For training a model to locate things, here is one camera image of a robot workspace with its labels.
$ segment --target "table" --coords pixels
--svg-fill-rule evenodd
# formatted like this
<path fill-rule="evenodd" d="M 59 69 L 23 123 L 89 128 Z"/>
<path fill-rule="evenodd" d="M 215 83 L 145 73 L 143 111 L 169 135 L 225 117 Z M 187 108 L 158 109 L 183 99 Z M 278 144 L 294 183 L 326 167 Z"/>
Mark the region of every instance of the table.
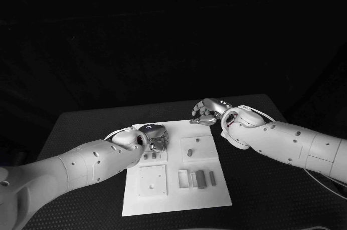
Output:
<path fill-rule="evenodd" d="M 286 122 L 265 94 L 218 97 L 247 105 Z M 200 99 L 63 113 L 37 161 L 77 145 L 102 139 L 132 124 L 190 119 Z M 67 192 L 49 202 L 24 230 L 38 229 L 347 229 L 347 202 L 325 190 L 304 171 L 251 149 L 234 148 L 221 137 L 219 123 L 209 127 L 232 206 L 121 217 L 127 171 L 104 182 Z M 316 176 L 328 187 L 329 181 Z"/>

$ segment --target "robotic hand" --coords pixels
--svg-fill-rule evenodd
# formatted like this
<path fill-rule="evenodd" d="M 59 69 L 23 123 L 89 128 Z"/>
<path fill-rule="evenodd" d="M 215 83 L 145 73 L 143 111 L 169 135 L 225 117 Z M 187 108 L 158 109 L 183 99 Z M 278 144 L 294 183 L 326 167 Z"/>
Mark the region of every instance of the robotic hand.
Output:
<path fill-rule="evenodd" d="M 144 125 L 138 130 L 130 127 L 59 156 L 0 167 L 0 229 L 20 230 L 44 204 L 135 166 L 145 148 L 163 152 L 167 142 L 163 125 Z"/>
<path fill-rule="evenodd" d="M 248 106 L 203 98 L 192 108 L 190 124 L 212 125 L 219 119 L 221 136 L 238 149 L 252 150 L 281 163 L 312 170 L 347 183 L 347 140 L 274 121 Z M 258 112 L 268 120 L 265 123 Z"/>

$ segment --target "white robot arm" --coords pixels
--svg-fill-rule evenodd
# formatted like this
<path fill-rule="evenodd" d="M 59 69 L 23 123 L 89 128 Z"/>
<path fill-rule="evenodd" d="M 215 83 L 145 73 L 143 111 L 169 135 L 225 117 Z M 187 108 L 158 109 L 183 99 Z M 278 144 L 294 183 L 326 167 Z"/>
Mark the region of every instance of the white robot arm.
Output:
<path fill-rule="evenodd" d="M 347 140 L 303 127 L 274 121 L 265 123 L 251 108 L 205 98 L 192 109 L 199 118 L 190 124 L 212 125 L 221 120 L 221 136 L 238 149 L 251 149 L 281 163 L 307 169 L 347 183 Z"/>
<path fill-rule="evenodd" d="M 20 230 L 44 204 L 132 167 L 147 147 L 164 151 L 167 141 L 164 126 L 130 127 L 46 160 L 0 167 L 0 229 Z"/>

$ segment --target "dark wall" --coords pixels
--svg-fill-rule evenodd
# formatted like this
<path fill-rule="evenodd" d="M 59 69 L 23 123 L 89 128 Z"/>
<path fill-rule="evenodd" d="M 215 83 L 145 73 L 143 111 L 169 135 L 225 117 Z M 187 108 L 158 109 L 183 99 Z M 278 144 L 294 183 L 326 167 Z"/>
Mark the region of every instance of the dark wall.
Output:
<path fill-rule="evenodd" d="M 284 112 L 347 42 L 345 1 L 8 0 L 2 141 L 40 149 L 85 109 L 265 93 Z"/>

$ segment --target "black table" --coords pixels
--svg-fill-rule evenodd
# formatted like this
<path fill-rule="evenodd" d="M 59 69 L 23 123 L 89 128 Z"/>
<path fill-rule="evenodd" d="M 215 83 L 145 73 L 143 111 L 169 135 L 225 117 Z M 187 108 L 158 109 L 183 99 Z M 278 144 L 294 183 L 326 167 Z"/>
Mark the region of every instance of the black table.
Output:
<path fill-rule="evenodd" d="M 284 118 L 264 94 L 219 97 Z M 200 99 L 130 107 L 66 112 L 60 115 L 37 160 L 132 124 L 190 119 Z M 322 226 L 347 229 L 347 202 L 307 176 L 304 171 L 234 148 L 221 137 L 221 125 L 211 127 L 232 206 L 121 217 L 127 171 L 104 182 L 57 197 L 37 211 L 24 229 L 304 229 Z M 331 182 L 316 176 L 333 188 Z"/>

